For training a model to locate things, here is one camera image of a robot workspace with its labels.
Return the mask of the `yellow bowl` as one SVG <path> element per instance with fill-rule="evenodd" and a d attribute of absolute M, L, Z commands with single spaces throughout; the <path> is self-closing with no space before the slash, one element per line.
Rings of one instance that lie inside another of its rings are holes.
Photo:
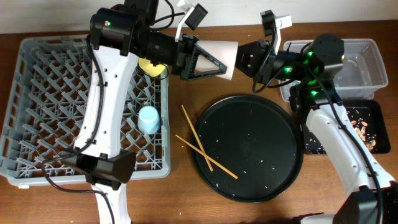
<path fill-rule="evenodd" d="M 166 69 L 165 65 L 154 65 L 145 58 L 139 58 L 138 65 L 150 77 L 160 77 L 160 74 Z"/>

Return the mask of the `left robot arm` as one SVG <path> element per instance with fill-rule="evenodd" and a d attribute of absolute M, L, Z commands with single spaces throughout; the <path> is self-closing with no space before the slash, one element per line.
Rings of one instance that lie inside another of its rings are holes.
<path fill-rule="evenodd" d="M 73 150 L 62 163 L 82 173 L 96 194 L 101 223 L 129 223 L 126 185 L 136 155 L 121 148 L 120 130 L 127 89 L 145 58 L 170 65 L 183 80 L 197 77 L 199 56 L 216 67 L 215 75 L 230 68 L 225 60 L 202 47 L 197 37 L 180 32 L 165 35 L 154 27 L 157 1 L 125 1 L 102 8 L 91 17 L 87 38 L 93 74 L 83 126 Z"/>

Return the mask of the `pink cup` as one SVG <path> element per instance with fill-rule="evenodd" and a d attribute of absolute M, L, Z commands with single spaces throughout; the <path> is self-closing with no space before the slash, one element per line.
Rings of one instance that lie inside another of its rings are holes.
<path fill-rule="evenodd" d="M 238 42 L 199 40 L 197 44 L 227 66 L 226 72 L 218 75 L 218 77 L 231 80 L 235 68 Z M 218 66 L 206 59 L 204 56 L 200 55 L 198 57 L 195 67 L 196 72 L 209 72 L 217 69 Z"/>

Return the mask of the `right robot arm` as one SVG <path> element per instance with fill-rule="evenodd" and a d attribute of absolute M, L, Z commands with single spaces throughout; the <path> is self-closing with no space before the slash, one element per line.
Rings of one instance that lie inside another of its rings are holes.
<path fill-rule="evenodd" d="M 319 35 L 299 53 L 277 51 L 274 42 L 240 45 L 235 66 L 254 83 L 298 80 L 290 88 L 290 107 L 323 145 L 343 184 L 346 200 L 334 215 L 308 214 L 300 223 L 397 223 L 397 182 L 359 137 L 335 90 L 343 67 L 344 42 Z"/>

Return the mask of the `light blue cup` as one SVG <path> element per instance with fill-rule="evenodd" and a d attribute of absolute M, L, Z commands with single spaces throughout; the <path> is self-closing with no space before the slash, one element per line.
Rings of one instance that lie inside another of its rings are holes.
<path fill-rule="evenodd" d="M 153 106 L 144 106 L 139 110 L 138 127 L 144 134 L 155 134 L 160 129 L 160 116 Z"/>

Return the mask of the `nut shell food scraps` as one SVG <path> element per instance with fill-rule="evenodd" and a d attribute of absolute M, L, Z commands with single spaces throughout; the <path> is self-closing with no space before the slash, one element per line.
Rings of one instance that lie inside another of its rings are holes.
<path fill-rule="evenodd" d="M 363 120 L 352 120 L 352 127 L 360 137 L 362 142 L 365 144 L 367 149 L 372 152 L 376 149 L 376 135 L 371 133 L 370 126 Z"/>

